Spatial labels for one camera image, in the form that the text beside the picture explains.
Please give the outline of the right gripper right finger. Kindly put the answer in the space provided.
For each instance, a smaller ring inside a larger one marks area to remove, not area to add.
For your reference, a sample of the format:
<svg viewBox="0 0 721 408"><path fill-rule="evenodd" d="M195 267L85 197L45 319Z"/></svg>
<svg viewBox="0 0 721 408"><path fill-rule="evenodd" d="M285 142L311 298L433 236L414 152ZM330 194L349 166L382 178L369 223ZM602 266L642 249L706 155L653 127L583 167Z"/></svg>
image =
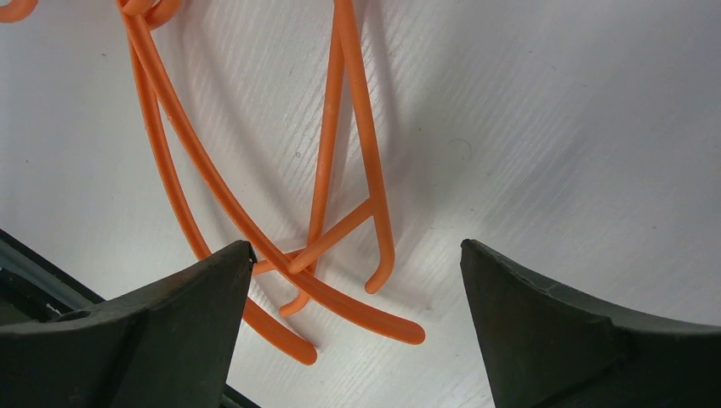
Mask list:
<svg viewBox="0 0 721 408"><path fill-rule="evenodd" d="M718 326L607 302L476 240L461 248L496 406L719 406Z"/></svg>

